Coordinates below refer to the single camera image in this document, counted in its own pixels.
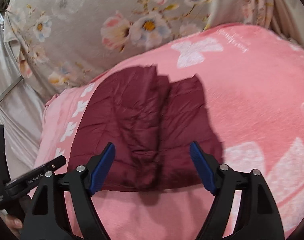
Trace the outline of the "person's left hand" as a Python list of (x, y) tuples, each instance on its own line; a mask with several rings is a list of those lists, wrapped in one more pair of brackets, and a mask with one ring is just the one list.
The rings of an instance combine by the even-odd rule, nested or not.
[(21, 230), (23, 228), (23, 223), (16, 217), (11, 215), (5, 215), (4, 222), (10, 231), (18, 238), (21, 238)]

